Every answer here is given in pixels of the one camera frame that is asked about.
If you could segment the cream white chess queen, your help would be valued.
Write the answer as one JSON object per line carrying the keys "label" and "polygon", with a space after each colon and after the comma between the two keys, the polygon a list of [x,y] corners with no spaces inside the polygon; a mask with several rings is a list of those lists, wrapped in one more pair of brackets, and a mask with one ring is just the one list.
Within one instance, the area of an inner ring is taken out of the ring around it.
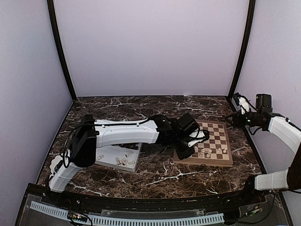
{"label": "cream white chess queen", "polygon": [[209,149],[206,153],[206,158],[211,158],[211,153],[212,153],[212,150]]}

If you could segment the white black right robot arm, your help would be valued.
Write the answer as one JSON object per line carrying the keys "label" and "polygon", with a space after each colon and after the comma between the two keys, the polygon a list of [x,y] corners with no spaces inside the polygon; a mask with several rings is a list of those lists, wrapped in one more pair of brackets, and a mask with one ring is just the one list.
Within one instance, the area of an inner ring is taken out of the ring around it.
{"label": "white black right robot arm", "polygon": [[239,93],[235,93],[233,98],[240,109],[225,117],[229,124],[235,128],[256,127],[254,132],[249,131],[251,135],[260,129],[267,131],[279,138],[294,154],[294,159],[286,170],[249,176],[244,191],[240,193],[242,203],[252,203],[258,197],[258,191],[287,190],[300,193],[301,129],[289,118],[273,112],[272,96],[269,94],[257,94],[255,105]]}

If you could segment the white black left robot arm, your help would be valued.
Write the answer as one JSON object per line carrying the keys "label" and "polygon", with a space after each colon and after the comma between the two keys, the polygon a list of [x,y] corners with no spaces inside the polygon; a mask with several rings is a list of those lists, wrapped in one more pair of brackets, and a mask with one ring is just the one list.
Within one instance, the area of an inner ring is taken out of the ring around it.
{"label": "white black left robot arm", "polygon": [[139,121],[96,120],[87,114],[73,128],[62,151],[51,161],[46,182],[48,198],[56,205],[66,202],[63,192],[70,180],[83,168],[96,161],[97,149],[120,144],[160,144],[175,149],[180,160],[195,152],[194,145],[209,139],[191,114],[177,118],[153,115]]}

